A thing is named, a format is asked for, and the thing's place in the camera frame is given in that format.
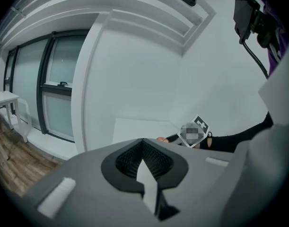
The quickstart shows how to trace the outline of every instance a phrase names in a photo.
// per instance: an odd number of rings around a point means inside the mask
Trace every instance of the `black sleeve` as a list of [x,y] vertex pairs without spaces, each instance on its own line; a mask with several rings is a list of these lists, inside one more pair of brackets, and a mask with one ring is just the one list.
[[271,120],[270,114],[268,113],[262,123],[244,132],[230,136],[212,137],[212,144],[210,148],[207,145],[207,138],[204,139],[202,144],[200,144],[200,149],[234,152],[240,142],[245,140],[251,140],[257,133],[261,132],[264,129],[270,128],[272,125],[273,122]]

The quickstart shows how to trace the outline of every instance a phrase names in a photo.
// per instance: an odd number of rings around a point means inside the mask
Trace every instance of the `white table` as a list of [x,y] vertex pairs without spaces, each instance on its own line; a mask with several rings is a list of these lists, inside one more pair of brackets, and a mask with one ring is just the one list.
[[[0,92],[0,106],[4,106],[4,105],[6,106],[9,126],[12,130],[14,127],[12,125],[11,117],[9,114],[9,104],[13,103],[15,105],[15,111],[16,111],[16,116],[17,116],[17,121],[18,121],[18,126],[19,126],[19,133],[23,137],[24,141],[27,142],[27,138],[26,138],[25,133],[22,129],[22,123],[21,123],[20,113],[19,113],[19,108],[18,108],[18,98],[19,98],[19,96],[15,95],[11,92],[8,92],[8,91]],[[6,159],[9,158],[6,154],[6,152],[4,151],[4,149],[2,148],[1,143],[0,143],[0,151]]]

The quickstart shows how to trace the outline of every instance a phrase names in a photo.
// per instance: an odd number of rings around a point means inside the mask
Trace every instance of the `window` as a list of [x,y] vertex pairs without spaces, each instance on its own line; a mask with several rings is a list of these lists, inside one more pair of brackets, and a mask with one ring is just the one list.
[[[4,89],[29,106],[32,126],[43,134],[74,142],[71,94],[75,67],[88,30],[53,32],[10,51]],[[27,122],[24,105],[19,108]]]

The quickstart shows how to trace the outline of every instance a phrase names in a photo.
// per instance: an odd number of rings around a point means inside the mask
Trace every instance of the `purple clothing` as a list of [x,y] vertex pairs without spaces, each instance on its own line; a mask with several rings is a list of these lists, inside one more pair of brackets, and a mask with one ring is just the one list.
[[[277,16],[277,14],[272,10],[270,4],[266,0],[262,0],[265,4],[264,6],[264,13],[271,15],[274,17],[274,19],[277,22],[277,29],[279,32],[279,45],[280,45],[280,53],[281,53],[281,58],[285,55],[285,52],[287,50],[287,46],[289,44],[289,36],[286,33],[286,30],[284,28],[283,23],[281,22],[280,18]],[[268,58],[270,62],[270,71],[269,71],[269,76],[275,71],[275,69],[278,66],[278,63],[276,59],[274,58],[272,52],[270,49],[268,49]]]

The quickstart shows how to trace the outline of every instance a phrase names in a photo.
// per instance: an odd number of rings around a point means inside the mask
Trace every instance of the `window handle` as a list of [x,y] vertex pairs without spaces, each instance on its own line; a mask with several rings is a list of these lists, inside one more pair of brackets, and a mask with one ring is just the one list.
[[65,85],[67,85],[68,83],[65,81],[61,81],[60,84],[58,84],[58,86],[60,87],[64,87]]

